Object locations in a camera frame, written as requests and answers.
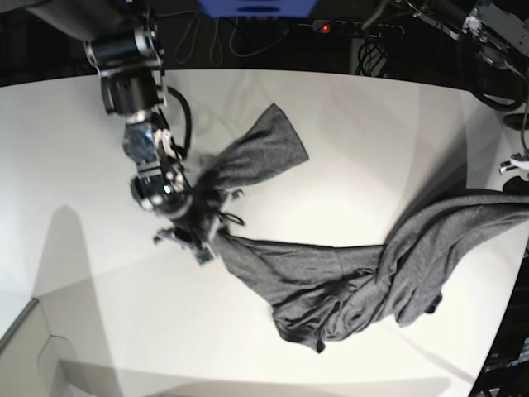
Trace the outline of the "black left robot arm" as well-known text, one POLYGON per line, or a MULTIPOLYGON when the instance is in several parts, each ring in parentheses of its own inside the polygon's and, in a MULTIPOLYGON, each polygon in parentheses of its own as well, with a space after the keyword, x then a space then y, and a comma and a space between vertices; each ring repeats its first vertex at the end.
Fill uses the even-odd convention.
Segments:
POLYGON ((505 114, 503 123, 519 132, 522 150, 502 162, 501 174, 528 172, 528 20, 503 10, 492 1, 403 1, 407 12, 432 20, 456 34, 455 58, 461 79, 482 104, 505 114), (502 103, 480 86, 479 78, 467 73, 466 59, 472 55, 491 68, 508 72, 517 80, 513 99, 502 103))

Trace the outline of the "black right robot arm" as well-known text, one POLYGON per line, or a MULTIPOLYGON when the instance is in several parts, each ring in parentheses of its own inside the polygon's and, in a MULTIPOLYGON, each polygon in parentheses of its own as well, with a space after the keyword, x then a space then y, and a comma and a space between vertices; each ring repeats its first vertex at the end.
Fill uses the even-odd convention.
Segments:
POLYGON ((142 1, 22 1, 22 8, 83 42, 98 72, 102 102, 125 123, 123 150, 136 166, 131 195, 145 211, 171 221, 154 242, 171 240, 199 264, 213 260, 221 225, 234 194, 212 206, 188 182, 183 166, 192 138, 187 100, 164 86, 164 51, 154 12, 142 1))

